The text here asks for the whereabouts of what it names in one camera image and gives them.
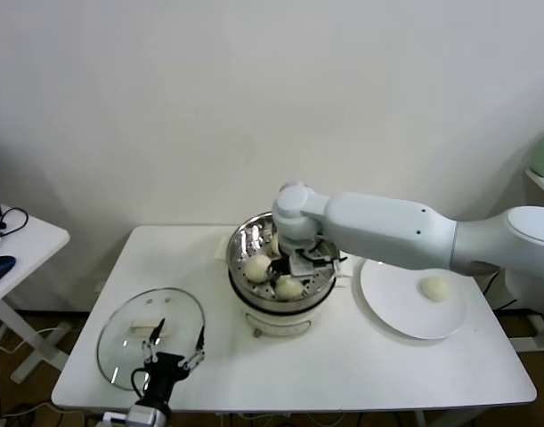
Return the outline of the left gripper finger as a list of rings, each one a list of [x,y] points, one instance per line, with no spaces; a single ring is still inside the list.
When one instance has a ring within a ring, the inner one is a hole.
[[[160,336],[165,322],[166,319],[162,318],[152,329],[149,337],[142,342],[142,354],[145,363],[155,363],[158,361],[157,345],[160,342]]]
[[[195,369],[205,359],[205,328],[200,329],[194,352],[180,363],[183,369]]]

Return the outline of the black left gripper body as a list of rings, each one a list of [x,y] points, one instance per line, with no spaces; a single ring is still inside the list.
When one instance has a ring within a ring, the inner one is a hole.
[[[141,400],[167,403],[175,385],[189,377],[190,369],[184,356],[159,352],[156,357],[155,361],[144,363],[148,381]]]

